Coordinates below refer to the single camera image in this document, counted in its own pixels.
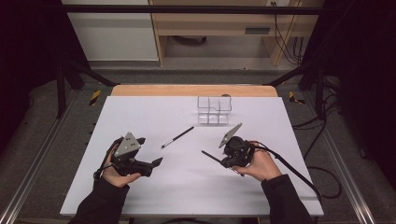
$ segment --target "wooden furniture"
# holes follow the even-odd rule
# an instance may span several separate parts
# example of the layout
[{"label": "wooden furniture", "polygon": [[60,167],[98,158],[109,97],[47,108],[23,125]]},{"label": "wooden furniture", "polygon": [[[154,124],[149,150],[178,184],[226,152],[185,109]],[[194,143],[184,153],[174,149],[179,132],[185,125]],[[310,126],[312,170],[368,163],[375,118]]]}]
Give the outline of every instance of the wooden furniture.
[{"label": "wooden furniture", "polygon": [[229,94],[231,96],[277,97],[272,86],[251,85],[119,85],[112,96],[197,96]]},{"label": "wooden furniture", "polygon": [[[151,5],[172,6],[270,6],[270,0],[149,0]],[[289,0],[287,7],[321,7],[323,0]],[[154,33],[157,40],[160,63],[166,51],[170,35],[260,35],[268,50],[273,65],[279,65],[285,44],[276,34],[274,15],[233,15],[233,14],[171,14],[153,13]],[[318,16],[279,15],[277,27],[285,43],[291,37],[309,37]]]}]

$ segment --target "black sleeve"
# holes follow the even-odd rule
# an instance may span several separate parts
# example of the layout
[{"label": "black sleeve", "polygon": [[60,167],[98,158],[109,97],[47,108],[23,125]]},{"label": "black sleeve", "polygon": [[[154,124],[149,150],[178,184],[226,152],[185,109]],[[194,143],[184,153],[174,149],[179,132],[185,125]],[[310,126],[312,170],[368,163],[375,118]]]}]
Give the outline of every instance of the black sleeve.
[{"label": "black sleeve", "polygon": [[271,224],[313,223],[288,175],[262,181],[262,189],[270,204]]},{"label": "black sleeve", "polygon": [[69,224],[118,224],[129,186],[117,188],[101,178],[93,191],[78,206]]}]

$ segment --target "gray floor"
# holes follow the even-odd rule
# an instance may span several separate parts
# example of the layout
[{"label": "gray floor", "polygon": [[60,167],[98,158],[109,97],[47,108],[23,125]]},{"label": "gray floor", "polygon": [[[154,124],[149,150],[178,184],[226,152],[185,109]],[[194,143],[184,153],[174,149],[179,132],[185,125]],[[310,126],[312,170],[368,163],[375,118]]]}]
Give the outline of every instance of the gray floor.
[{"label": "gray floor", "polygon": [[[170,40],[166,61],[162,68],[152,65],[142,67],[123,67],[114,70],[112,64],[100,64],[97,72],[121,83],[224,83],[224,84],[262,84],[285,74],[294,65],[282,62],[273,68],[268,63],[260,39],[248,40],[240,37],[208,38],[212,46],[185,46]],[[262,50],[255,51],[252,45]],[[90,141],[91,132],[97,121],[106,96],[111,88],[83,76],[86,82],[84,90],[68,90],[68,98],[75,99],[64,119],[63,125],[49,145],[49,151],[43,156],[39,175],[24,204],[17,212],[16,223],[55,223],[55,220],[67,220],[69,217],[59,215],[65,193],[73,181],[74,174]],[[298,78],[292,79],[277,88],[279,96],[284,99],[292,124],[312,119],[308,104],[300,105],[289,101],[289,92],[294,91],[299,98],[312,94],[311,91],[298,92]],[[95,105],[89,105],[92,94],[101,90]],[[56,123],[57,98],[56,84],[50,82],[31,92],[32,107],[26,113],[20,128],[8,144],[0,158],[0,209],[3,211],[11,201],[25,174],[42,149],[54,123]],[[347,168],[356,181],[364,201],[370,208],[375,223],[396,223],[396,192],[391,188],[374,161],[362,159],[359,144],[351,134],[344,117],[333,111],[328,116],[327,130],[332,136],[338,150],[346,162]],[[305,153],[319,128],[295,131],[302,153]],[[329,149],[323,137],[320,137],[306,160],[307,165],[326,168],[336,174],[336,169],[329,156]],[[315,170],[310,170],[314,184],[325,195],[333,195],[337,185],[331,177]],[[325,216],[319,223],[371,223],[358,219],[345,189],[337,199],[324,199]],[[212,223],[239,223],[239,219],[211,219]],[[158,219],[137,219],[136,223],[161,223]]]}]

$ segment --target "person's right hand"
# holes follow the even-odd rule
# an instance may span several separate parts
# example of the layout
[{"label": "person's right hand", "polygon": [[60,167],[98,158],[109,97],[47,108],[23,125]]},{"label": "person's right hand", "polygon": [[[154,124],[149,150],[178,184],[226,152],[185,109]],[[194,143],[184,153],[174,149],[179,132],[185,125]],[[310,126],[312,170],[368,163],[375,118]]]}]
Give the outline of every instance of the person's right hand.
[{"label": "person's right hand", "polygon": [[251,175],[260,182],[282,175],[271,155],[263,149],[256,149],[247,167],[233,166],[233,169],[241,175]]}]

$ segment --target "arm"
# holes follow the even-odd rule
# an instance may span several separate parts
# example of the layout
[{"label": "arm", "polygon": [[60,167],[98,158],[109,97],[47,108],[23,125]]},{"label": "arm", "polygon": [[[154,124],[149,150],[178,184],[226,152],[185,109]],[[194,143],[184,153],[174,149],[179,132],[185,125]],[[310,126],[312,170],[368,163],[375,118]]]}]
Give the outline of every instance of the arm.
[{"label": "arm", "polygon": [[[106,163],[110,163],[110,159],[111,153]],[[141,174],[121,176],[112,166],[106,168],[93,191],[78,206],[77,213],[69,224],[118,224],[129,190],[128,184],[140,176]]]},{"label": "arm", "polygon": [[272,224],[313,223],[288,175],[282,175],[271,155],[264,150],[256,150],[247,167],[233,167],[236,172],[251,175],[262,182],[262,189],[270,204]]},{"label": "arm", "polygon": [[270,204],[272,224],[313,223],[288,175],[263,180],[262,189]]},{"label": "arm", "polygon": [[119,223],[129,186],[118,188],[101,178],[93,191],[81,202],[69,224]]}]

